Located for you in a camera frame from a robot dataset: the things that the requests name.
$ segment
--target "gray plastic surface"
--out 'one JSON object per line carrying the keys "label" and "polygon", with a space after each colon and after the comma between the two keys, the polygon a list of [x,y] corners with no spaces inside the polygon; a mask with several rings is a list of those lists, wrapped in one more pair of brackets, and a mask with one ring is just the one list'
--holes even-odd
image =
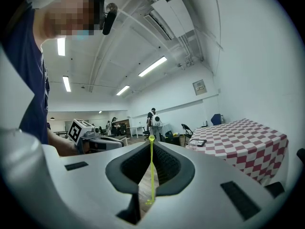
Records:
{"label": "gray plastic surface", "polygon": [[[24,209],[49,228],[134,228],[116,217],[126,209],[130,194],[119,193],[105,175],[107,164],[143,143],[107,152],[59,157],[56,149],[40,145],[28,134],[1,132],[0,163],[4,180]],[[274,201],[259,183],[214,156],[162,143],[190,159],[195,166],[191,183],[178,195],[156,197],[140,229],[239,228],[244,224],[220,184],[234,181],[264,214]],[[65,165],[88,166],[67,171]]]}

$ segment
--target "wall sign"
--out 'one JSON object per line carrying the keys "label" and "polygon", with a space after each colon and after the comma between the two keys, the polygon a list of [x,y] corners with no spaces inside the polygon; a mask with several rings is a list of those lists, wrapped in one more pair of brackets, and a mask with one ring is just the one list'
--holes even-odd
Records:
{"label": "wall sign", "polygon": [[200,95],[200,94],[206,93],[206,87],[204,85],[203,80],[194,82],[193,83],[193,87],[194,87],[196,95]]}

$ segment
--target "blue chair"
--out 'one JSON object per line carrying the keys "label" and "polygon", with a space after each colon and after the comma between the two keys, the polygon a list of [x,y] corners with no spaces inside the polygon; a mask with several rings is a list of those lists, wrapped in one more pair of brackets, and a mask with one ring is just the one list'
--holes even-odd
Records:
{"label": "blue chair", "polygon": [[221,125],[221,114],[214,114],[211,118],[211,122],[213,125]]}

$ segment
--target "air conditioner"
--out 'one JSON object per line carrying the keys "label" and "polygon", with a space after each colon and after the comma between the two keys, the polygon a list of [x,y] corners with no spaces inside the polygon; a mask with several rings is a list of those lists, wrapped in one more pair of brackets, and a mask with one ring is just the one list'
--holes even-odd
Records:
{"label": "air conditioner", "polygon": [[194,25],[182,0],[158,0],[144,18],[166,39],[181,37],[194,30]]}

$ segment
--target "checkered tablecloth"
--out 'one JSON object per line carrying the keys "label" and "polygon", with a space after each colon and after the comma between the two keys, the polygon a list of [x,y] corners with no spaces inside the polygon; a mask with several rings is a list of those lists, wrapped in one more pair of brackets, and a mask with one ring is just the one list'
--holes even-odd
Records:
{"label": "checkered tablecloth", "polygon": [[207,142],[186,148],[222,158],[259,183],[275,176],[288,146],[285,134],[248,119],[198,128],[192,139]]}

